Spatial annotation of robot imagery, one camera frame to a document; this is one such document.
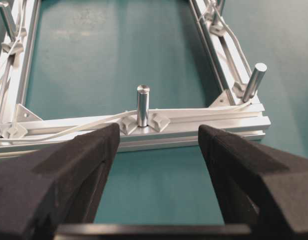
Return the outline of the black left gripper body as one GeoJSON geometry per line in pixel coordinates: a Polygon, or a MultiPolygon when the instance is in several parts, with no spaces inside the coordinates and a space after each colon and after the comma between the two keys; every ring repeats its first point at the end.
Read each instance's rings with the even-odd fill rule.
{"type": "Polygon", "coordinates": [[[62,224],[55,240],[249,240],[251,228],[229,225],[62,224]]]}

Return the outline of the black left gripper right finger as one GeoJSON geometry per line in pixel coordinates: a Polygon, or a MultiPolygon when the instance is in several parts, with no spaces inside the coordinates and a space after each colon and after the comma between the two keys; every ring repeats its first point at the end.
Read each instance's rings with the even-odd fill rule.
{"type": "Polygon", "coordinates": [[[250,240],[308,240],[308,159],[201,125],[198,142],[226,223],[250,240]]]}

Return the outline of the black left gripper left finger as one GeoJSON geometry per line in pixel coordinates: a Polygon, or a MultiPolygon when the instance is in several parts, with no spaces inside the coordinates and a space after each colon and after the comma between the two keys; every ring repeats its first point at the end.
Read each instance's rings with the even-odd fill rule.
{"type": "Polygon", "coordinates": [[[0,162],[0,240],[46,240],[86,222],[120,142],[118,124],[0,162]]]}

